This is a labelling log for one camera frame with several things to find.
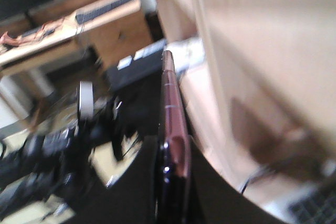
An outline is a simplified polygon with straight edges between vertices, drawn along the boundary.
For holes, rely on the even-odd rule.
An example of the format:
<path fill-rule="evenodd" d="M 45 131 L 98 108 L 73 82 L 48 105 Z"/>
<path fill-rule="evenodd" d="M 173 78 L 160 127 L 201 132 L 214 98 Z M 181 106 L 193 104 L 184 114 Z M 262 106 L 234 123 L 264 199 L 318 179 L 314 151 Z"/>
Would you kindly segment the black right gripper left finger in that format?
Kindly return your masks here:
<path fill-rule="evenodd" d="M 65 223 L 155 223 L 157 148 L 157 137 L 146 136 L 118 181 Z"/>

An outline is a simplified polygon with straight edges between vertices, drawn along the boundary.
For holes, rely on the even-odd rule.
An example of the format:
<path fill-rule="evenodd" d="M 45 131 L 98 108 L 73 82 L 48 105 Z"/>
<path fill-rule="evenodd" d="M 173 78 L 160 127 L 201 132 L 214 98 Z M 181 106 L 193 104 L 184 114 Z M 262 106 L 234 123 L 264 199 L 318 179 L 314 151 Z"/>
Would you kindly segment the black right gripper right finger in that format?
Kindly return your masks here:
<path fill-rule="evenodd" d="M 212 167 L 189 136 L 191 187 L 188 223 L 284 223 L 238 193 Z"/>

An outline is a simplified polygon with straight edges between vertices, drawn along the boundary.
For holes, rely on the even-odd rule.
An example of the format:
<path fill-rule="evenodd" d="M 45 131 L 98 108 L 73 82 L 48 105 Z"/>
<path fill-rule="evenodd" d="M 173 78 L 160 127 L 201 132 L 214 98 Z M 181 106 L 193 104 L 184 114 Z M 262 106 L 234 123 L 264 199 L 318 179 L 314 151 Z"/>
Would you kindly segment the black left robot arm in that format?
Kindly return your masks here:
<path fill-rule="evenodd" d="M 51 195 L 74 211 L 93 202 L 106 187 L 89 157 L 108 141 L 109 133 L 100 124 L 29 135 L 21 148 L 1 160 L 1 216 Z"/>

